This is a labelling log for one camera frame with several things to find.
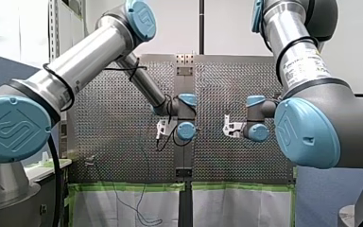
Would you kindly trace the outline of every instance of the small metal part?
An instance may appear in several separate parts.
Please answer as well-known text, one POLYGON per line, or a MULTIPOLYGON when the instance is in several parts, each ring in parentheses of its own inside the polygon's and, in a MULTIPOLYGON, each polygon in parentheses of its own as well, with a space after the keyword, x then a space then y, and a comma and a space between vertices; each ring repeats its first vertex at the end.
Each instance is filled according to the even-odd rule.
POLYGON ((177 76, 193 76, 193 67, 178 67, 177 76))
POLYGON ((176 168, 176 177, 192 177, 193 169, 192 168, 176 168))
POLYGON ((223 134, 232 138, 243 137, 243 129, 246 124, 244 122, 230 122, 230 116, 225 115, 223 134))
POLYGON ((84 161, 84 164, 86 166, 93 166, 95 164, 95 155, 92 155, 90 157, 87 157, 84 161))
POLYGON ((157 136, 156 139, 161 139, 161 135, 169 136, 170 133, 176 128, 178 125, 177 119, 171 119, 169 122, 168 117, 160 119, 157 124, 157 136))

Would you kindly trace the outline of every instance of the metal frame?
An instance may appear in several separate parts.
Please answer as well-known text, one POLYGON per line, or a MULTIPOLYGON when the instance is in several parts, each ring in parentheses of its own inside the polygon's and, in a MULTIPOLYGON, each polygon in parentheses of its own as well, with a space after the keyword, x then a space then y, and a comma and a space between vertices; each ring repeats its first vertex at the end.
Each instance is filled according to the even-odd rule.
MULTIPOLYGON (((202 96, 202 94, 199 94, 199 83, 201 80, 203 79, 207 79, 207 80, 210 80, 212 77, 217 77, 218 80, 215 82, 215 86, 221 86, 221 87, 228 87, 227 84, 221 84, 221 82, 225 81, 225 80, 222 80, 221 79, 221 76, 224 76, 224 74, 227 74, 226 71, 222 71, 220 72, 220 74, 213 74, 211 75, 210 79, 208 78, 203 78, 201 76, 201 74, 205 73, 205 72, 201 72, 202 70, 203 71, 206 71, 207 73, 209 71, 211 71, 211 67, 203 67, 202 68, 202 64, 206 65, 210 65, 210 66, 213 66, 213 67, 218 67, 219 64, 224 64, 224 65, 232 65, 233 67, 235 68, 239 68, 239 67, 244 67, 245 70, 244 72, 241 72, 241 75, 237 75, 236 72, 233 72, 231 71, 231 74, 234 74, 233 76, 235 77, 235 79, 240 79, 243 78, 243 77, 246 77, 247 75, 245 75, 245 73, 251 73, 251 74, 256 74, 257 72, 269 72, 271 71, 272 74, 274 74, 274 59, 272 57, 248 57, 248 56, 204 56, 204 55, 197 55, 195 56, 195 63, 197 64, 197 72, 196 72, 196 95, 198 96, 198 112, 201 113, 202 111, 205 111, 206 109, 203 107, 203 104, 205 103, 202 103, 199 99, 200 97, 202 96), (250 67, 248 66, 247 64, 249 65, 252 65, 255 70, 253 70, 252 72, 248 72, 250 71, 249 68, 247 67, 250 67)), ((247 80, 237 80, 236 81, 236 84, 240 84, 239 86, 237 87, 228 87, 228 88, 225 88, 223 92, 226 92, 226 93, 231 93, 232 95, 228 95, 224 101, 227 101, 227 102, 231 102, 231 103, 234 103, 234 102, 238 102, 238 103, 241 103, 239 106, 241 106, 241 108, 238 108, 237 105, 233 105, 233 107, 236 109, 234 110, 234 113, 233 113, 233 118, 237 118, 235 120, 241 120, 241 121, 245 121, 246 118, 245 118, 245 109, 244 109, 244 104, 243 102, 245 102, 245 98, 247 96, 251 96, 251 95, 266 95, 267 97, 272 97, 272 95, 278 91, 282 91, 282 86, 279 84, 279 82, 277 82, 277 79, 276 79, 276 76, 274 76, 273 78, 270 78, 270 77, 267 77, 266 80, 261 80, 261 83, 259 83, 259 86, 262 86, 264 89, 263 90, 260 90, 258 91, 258 89, 254 89, 254 90, 257 90, 257 91, 245 91, 245 89, 247 89, 246 87, 244 87, 245 84, 241 84, 242 82, 246 81, 247 83, 247 80), (241 90, 241 91, 244 91, 244 95, 241 96, 239 93, 235 92, 234 90, 241 90)), ((217 115, 216 117, 218 117, 220 119, 220 121, 223 122, 223 114, 221 113, 220 115, 217 115)), ((270 129, 273 129, 274 126, 272 124, 272 121, 273 119, 267 119, 266 120, 266 124, 269 126, 270 129)), ((278 149, 279 150, 279 147, 276 143, 276 136, 274 134, 274 130, 271 130, 272 131, 272 134, 271 136, 269 137, 268 141, 266 143, 263 143, 261 144, 260 146, 269 146, 269 142, 273 141, 273 144, 271 146, 269 146, 269 148, 271 149, 278 149)), ((224 138, 222 139, 222 143, 238 143, 237 142, 238 139, 230 139, 230 138, 224 138)), ((249 140, 243 140, 245 141, 245 146, 244 147, 249 147, 249 148, 258 148, 258 144, 255 144, 249 140)), ((195 148, 195 161, 198 160, 198 155, 201 155, 202 157, 202 150, 199 150, 199 148, 195 148)), ((233 158, 235 155, 238 155, 238 154, 234 154, 233 152, 230 152, 229 154, 225 154, 225 155, 232 155, 231 158, 233 158)), ((279 172, 268 172, 267 174, 265 174, 263 177, 261 178, 248 178, 247 180, 245 179, 240 179, 241 178, 241 175, 240 177, 238 176, 238 174, 235 174, 233 175, 234 178, 239 178, 239 182, 246 182, 246 183, 268 183, 268 184, 294 184, 295 183, 295 179, 294 179, 294 176, 293 176, 293 167, 294 165, 289 162, 286 157, 283 155, 283 153, 280 151, 278 153, 268 153, 268 154, 263 154, 264 156, 262 157, 262 159, 264 159, 265 157, 267 157, 267 160, 272 160, 274 158, 277 158, 279 161, 280 160, 284 160, 283 161, 283 165, 285 166, 285 177, 282 176, 280 177, 279 179, 272 179, 271 177, 269 177, 269 174, 280 174, 279 172)), ((241 166, 243 166, 241 163, 239 163, 241 160, 235 160, 235 163, 232 162, 232 165, 231 166, 226 166, 227 164, 223 164, 225 165, 224 167, 225 168, 232 168, 232 169, 228 169, 227 171, 236 171, 238 170, 238 168, 240 167, 240 173, 243 171, 243 169, 241 169, 241 166)), ((203 179, 202 177, 200 176, 197 176, 197 173, 198 173, 198 166, 195 165, 194 166, 194 176, 193 176, 193 179, 194 181, 198 181, 198 182, 210 182, 210 181, 213 181, 211 179, 203 179)), ((215 172, 219 171, 219 169, 214 169, 214 173, 211 174, 212 177, 214 177, 216 174, 215 172)), ((225 179, 218 179, 216 180, 216 182, 218 181, 235 181, 234 179, 229 179, 229 178, 225 178, 225 179)))
POLYGON ((48 6, 49 59, 53 61, 60 54, 58 0, 49 0, 48 6))
MULTIPOLYGON (((175 94, 195 93, 195 56, 192 54, 176 55, 175 94)), ((178 182, 184 183, 184 190, 179 193, 179 227, 193 226, 193 150, 194 144, 174 147, 175 170, 178 182)))
MULTIPOLYGON (((174 55, 143 55, 140 57, 141 61, 140 64, 141 65, 150 65, 150 64, 157 64, 157 62, 166 62, 166 65, 164 67, 166 67, 166 75, 167 76, 173 76, 174 73, 174 67, 176 64, 176 57, 174 55)), ((116 65, 115 63, 113 63, 111 65, 111 67, 119 67, 118 65, 116 65)), ((134 105, 140 105, 142 102, 146 103, 144 97, 141 95, 141 93, 137 90, 136 87, 134 87, 134 85, 129 82, 128 77, 123 73, 123 72, 114 72, 114 71, 104 71, 101 73, 101 75, 97 76, 96 79, 89 84, 86 89, 84 89, 83 91, 81 91, 80 95, 77 98, 77 102, 76 104, 78 104, 78 100, 83 99, 84 96, 90 96, 92 93, 95 92, 94 90, 94 86, 100 86, 100 88, 102 89, 103 87, 105 87, 106 83, 102 81, 102 79, 107 79, 105 81, 108 81, 110 78, 114 78, 116 79, 117 82, 120 82, 121 84, 124 84, 125 87, 118 87, 119 89, 122 90, 122 92, 127 92, 129 93, 129 96, 132 100, 128 100, 127 97, 120 97, 118 98, 116 101, 119 101, 118 104, 113 104, 113 105, 127 105, 130 103, 130 101, 133 102, 137 102, 134 103, 134 105)), ((168 82, 159 82, 158 85, 161 88, 161 90, 165 93, 168 94, 170 96, 173 96, 173 77, 166 77, 166 81, 168 82)), ((141 112, 141 117, 139 119, 141 120, 147 120, 150 119, 150 115, 152 114, 152 112, 150 111, 149 107, 147 105, 145 105, 144 107, 141 107, 141 109, 138 109, 139 112, 141 112)), ((78 122, 77 119, 75 118, 76 116, 76 112, 78 111, 78 105, 75 105, 75 108, 73 108, 73 110, 70 110, 68 112, 68 118, 67 118, 67 124, 68 124, 68 156, 70 158, 74 159, 74 163, 72 164, 73 168, 70 171, 70 180, 72 182, 76 181, 77 179, 75 178, 75 171, 85 171, 84 166, 83 166, 83 162, 84 160, 84 154, 81 154, 80 156, 80 150, 78 147, 78 141, 77 138, 75 136, 75 134, 78 132, 77 126, 78 126, 78 122)), ((113 108, 109 108, 108 110, 109 112, 112 112, 112 114, 116 111, 119 110, 114 110, 113 108)), ((130 171, 133 172, 133 175, 135 176, 134 179, 132 178, 127 178, 127 179, 123 179, 123 180, 119 180, 120 182, 124 182, 127 181, 129 183, 174 183, 176 181, 175 177, 174 177, 174 171, 171 171, 170 169, 167 170, 166 172, 163 172, 160 169, 155 169, 155 165, 152 164, 151 162, 158 162, 158 164, 160 163, 160 165, 165 165, 167 167, 173 166, 174 163, 174 155, 173 155, 173 143, 171 141, 169 141, 168 145, 166 146, 166 149, 162 152, 162 153, 158 153, 157 151, 155 151, 155 136, 156 135, 156 123, 154 124, 153 122, 152 129, 149 129, 149 134, 152 134, 152 137, 149 137, 148 139, 145 139, 145 143, 147 144, 146 147, 146 152, 148 153, 148 159, 150 161, 150 165, 151 165, 151 176, 154 176, 156 172, 160 171, 161 172, 161 177, 158 179, 151 179, 148 180, 146 177, 146 168, 145 165, 139 165, 134 167, 132 170, 130 169, 130 171)), ((118 128, 118 130, 114 131, 113 133, 116 133, 117 135, 124 133, 124 131, 127 131, 128 133, 130 133, 130 131, 136 130, 136 128, 134 126, 137 126, 139 124, 139 122, 133 122, 133 127, 120 127, 118 128)), ((130 150, 130 148, 128 147, 128 145, 125 144, 120 144, 119 146, 125 148, 126 150, 130 150)), ((109 156, 105 156, 107 154, 104 153, 100 153, 100 156, 102 158, 106 158, 106 159, 111 159, 111 157, 109 156)), ((115 157, 121 158, 123 156, 123 153, 112 153, 112 155, 114 155, 115 157)), ((144 162, 144 160, 142 160, 142 158, 144 158, 143 154, 140 152, 140 150, 135 150, 135 152, 133 153, 133 155, 136 156, 130 156, 131 159, 133 160, 139 160, 138 162, 144 162)), ((106 181, 113 181, 113 176, 115 176, 116 171, 111 171, 109 168, 113 167, 114 165, 108 165, 108 163, 110 163, 111 160, 105 161, 106 166, 101 166, 99 167, 100 169, 102 169, 101 175, 102 178, 106 179, 106 181)), ((99 176, 96 176, 96 170, 94 168, 89 168, 90 172, 89 173, 85 173, 85 175, 88 175, 87 177, 81 177, 81 179, 83 179, 83 181, 89 182, 89 181, 94 181, 97 178, 99 178, 99 176)))

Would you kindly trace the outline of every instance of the pegboard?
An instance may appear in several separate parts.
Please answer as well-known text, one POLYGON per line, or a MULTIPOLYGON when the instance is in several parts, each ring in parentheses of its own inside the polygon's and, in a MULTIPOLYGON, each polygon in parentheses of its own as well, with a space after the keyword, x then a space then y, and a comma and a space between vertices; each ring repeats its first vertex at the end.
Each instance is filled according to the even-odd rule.
MULTIPOLYGON (((175 56, 145 55, 141 63, 163 92, 173 96, 175 56)), ((293 166, 279 150, 272 120, 266 122, 271 135, 262 144, 232 139, 222 131, 224 114, 232 121, 245 121, 247 96, 272 97, 281 91, 273 58, 195 56, 194 64, 199 133, 193 146, 193 180, 293 183, 293 166)), ((78 95, 70 117, 74 128, 69 140, 77 155, 72 182, 175 181, 172 140, 164 151, 156 151, 159 118, 124 73, 102 72, 78 95), (96 167, 84 164, 92 155, 96 167)))

